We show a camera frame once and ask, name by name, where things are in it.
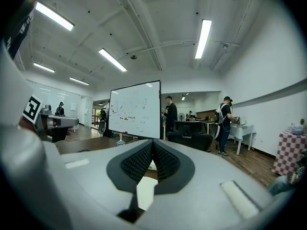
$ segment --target black shirt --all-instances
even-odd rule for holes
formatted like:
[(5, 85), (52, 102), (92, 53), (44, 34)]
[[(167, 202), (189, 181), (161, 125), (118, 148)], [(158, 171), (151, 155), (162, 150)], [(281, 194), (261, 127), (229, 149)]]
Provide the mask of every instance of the black shirt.
[(171, 103), (167, 111), (165, 126), (174, 128), (175, 121), (177, 121), (177, 107), (174, 103)]
[(222, 114), (223, 114), (223, 117), (225, 117), (224, 121), (223, 121), (223, 126), (224, 127), (230, 127), (230, 119), (227, 117), (227, 114), (231, 114), (231, 111), (230, 111), (230, 106), (229, 105), (225, 105), (222, 109)]
[(64, 115), (64, 108), (62, 106), (59, 106), (56, 110), (57, 113), (59, 113), (61, 116)]

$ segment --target paper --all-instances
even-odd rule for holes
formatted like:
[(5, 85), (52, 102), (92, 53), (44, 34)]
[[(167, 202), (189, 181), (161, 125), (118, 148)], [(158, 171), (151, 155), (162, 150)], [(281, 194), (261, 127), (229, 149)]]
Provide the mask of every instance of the paper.
[(150, 207), (150, 205), (153, 203), (154, 187), (157, 184), (158, 184), (157, 180), (145, 176), (136, 186), (136, 194), (140, 209), (147, 210)]
[(71, 110), (76, 111), (76, 103), (71, 103)]
[(65, 166), (67, 169), (72, 169), (72, 168), (76, 168), (82, 165), (86, 165), (88, 163), (90, 163), (88, 159), (83, 159), (83, 160), (66, 163)]

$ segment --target cap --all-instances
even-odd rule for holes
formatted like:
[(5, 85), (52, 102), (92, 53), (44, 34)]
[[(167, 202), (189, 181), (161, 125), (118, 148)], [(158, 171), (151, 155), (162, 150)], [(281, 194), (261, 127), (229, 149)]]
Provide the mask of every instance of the cap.
[(230, 99), (229, 96), (226, 96), (226, 97), (224, 98), (224, 101), (226, 101), (226, 100), (230, 100), (230, 102), (232, 102), (232, 99)]

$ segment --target black chair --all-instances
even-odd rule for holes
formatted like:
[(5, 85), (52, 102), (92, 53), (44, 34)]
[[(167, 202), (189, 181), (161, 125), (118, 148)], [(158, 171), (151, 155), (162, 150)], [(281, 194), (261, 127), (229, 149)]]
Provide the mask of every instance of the black chair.
[(201, 151), (208, 151), (213, 137), (205, 134), (201, 122), (175, 121), (174, 131), (166, 134), (167, 140)]

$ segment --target jeans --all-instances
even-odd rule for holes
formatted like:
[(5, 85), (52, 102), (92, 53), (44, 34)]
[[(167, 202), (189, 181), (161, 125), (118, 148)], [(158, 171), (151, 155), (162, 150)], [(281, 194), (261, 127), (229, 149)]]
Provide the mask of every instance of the jeans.
[(219, 134), (220, 152), (224, 151), (226, 142), (228, 140), (229, 132), (227, 132), (226, 130), (229, 131), (230, 128), (223, 127), (222, 125), (220, 126), (220, 134)]
[(275, 181), (269, 185), (269, 192), (275, 196), (276, 194), (289, 191), (294, 187), (288, 183), (288, 177), (286, 175), (279, 176), (275, 179)]

